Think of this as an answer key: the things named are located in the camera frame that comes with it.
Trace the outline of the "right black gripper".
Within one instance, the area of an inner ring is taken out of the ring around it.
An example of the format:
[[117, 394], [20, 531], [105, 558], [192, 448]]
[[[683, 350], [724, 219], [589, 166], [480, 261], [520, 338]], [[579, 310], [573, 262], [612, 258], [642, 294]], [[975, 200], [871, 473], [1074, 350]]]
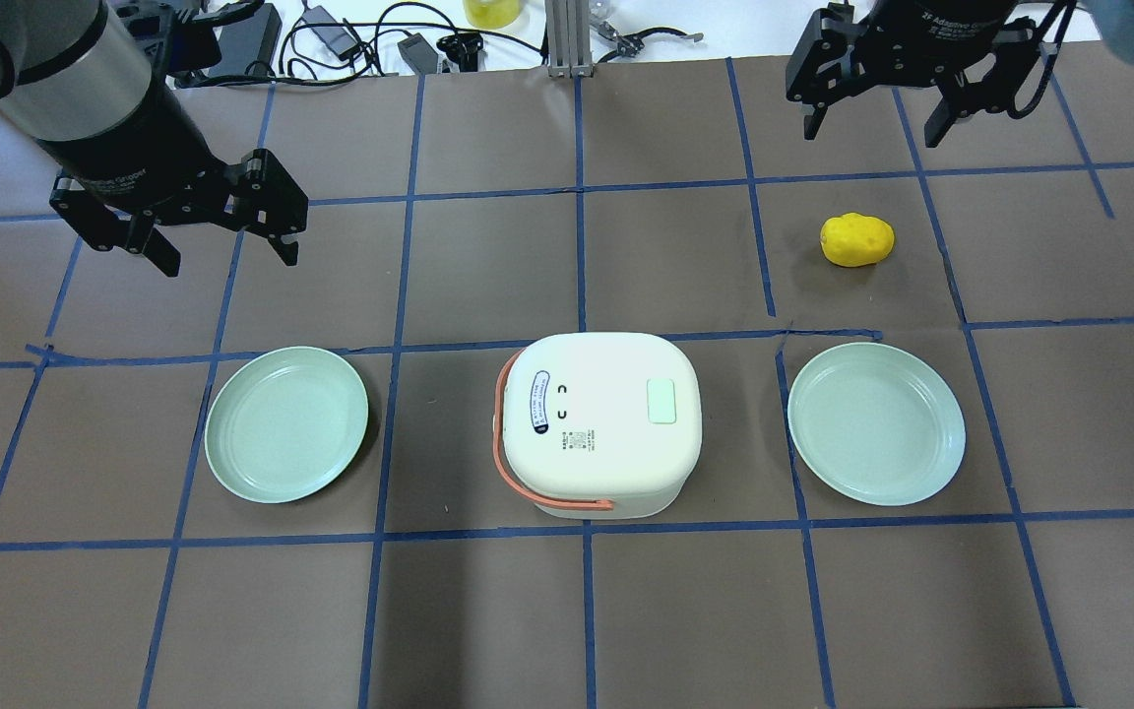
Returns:
[[[1014, 8], [1014, 1], [875, 1], [862, 19], [855, 5], [818, 8], [785, 69], [785, 98], [802, 109], [802, 138], [816, 138], [839, 100], [881, 85], [925, 86], [933, 78], [941, 99], [923, 127], [926, 147], [980, 111], [1027, 117], [1046, 94], [1058, 48], [1044, 59], [1026, 104], [1018, 104], [1018, 93], [1056, 19], [1004, 24]], [[985, 54], [993, 64], [980, 81], [968, 81], [963, 69]]]

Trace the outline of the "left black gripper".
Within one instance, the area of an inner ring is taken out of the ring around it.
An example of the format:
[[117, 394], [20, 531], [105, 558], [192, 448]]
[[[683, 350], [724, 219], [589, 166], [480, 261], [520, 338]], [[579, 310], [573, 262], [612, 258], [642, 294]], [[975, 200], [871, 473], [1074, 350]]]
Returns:
[[175, 278], [181, 255], [155, 223], [211, 223], [255, 234], [285, 265], [297, 265], [297, 238], [308, 220], [301, 185], [269, 149], [225, 164], [161, 82], [149, 85], [139, 105], [111, 129], [39, 144], [64, 175], [49, 205], [88, 248], [121, 248]]

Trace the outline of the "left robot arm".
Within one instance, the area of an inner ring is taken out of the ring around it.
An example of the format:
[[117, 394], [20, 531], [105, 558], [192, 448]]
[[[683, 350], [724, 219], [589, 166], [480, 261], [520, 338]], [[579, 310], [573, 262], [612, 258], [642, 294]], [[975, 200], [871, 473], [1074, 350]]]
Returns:
[[256, 234], [296, 264], [301, 185], [264, 147], [221, 161], [167, 84], [215, 66], [215, 29], [260, 8], [0, 1], [0, 112], [57, 162], [49, 206], [88, 248], [175, 277], [181, 256], [161, 229], [212, 223]]

